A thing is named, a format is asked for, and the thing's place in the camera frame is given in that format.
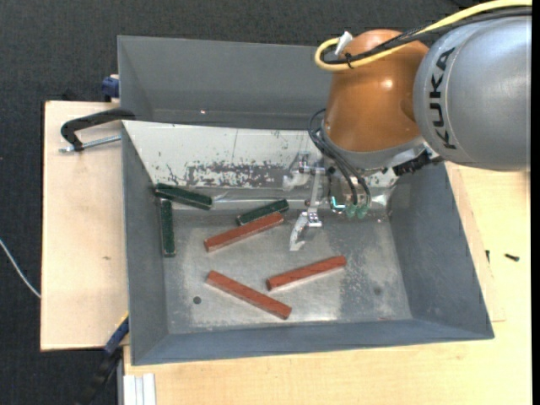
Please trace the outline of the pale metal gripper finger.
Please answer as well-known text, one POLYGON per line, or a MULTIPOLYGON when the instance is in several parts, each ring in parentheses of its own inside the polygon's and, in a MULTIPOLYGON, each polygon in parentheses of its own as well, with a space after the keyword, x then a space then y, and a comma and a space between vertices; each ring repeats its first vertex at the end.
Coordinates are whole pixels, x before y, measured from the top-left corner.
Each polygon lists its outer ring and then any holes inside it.
POLYGON ((296 154, 283 174, 283 190, 292 191, 304 186, 311 178, 310 154, 296 154))
POLYGON ((315 232, 322 228, 317 211, 304 211, 296 219, 289 237, 289 249, 299 251, 303 245, 314 238, 315 232))

